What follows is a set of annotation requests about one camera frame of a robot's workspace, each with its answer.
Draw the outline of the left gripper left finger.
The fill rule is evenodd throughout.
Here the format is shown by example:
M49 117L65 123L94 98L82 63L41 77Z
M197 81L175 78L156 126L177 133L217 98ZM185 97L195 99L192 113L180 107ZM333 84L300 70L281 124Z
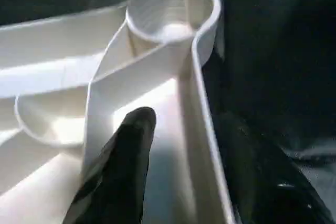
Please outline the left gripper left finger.
M156 113L129 112L87 170L64 223L141 223Z

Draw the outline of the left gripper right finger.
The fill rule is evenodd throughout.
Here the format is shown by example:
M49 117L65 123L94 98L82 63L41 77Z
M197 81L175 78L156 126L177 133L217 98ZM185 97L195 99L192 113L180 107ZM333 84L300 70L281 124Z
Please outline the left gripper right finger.
M239 115L214 124L237 223L335 223L294 162Z

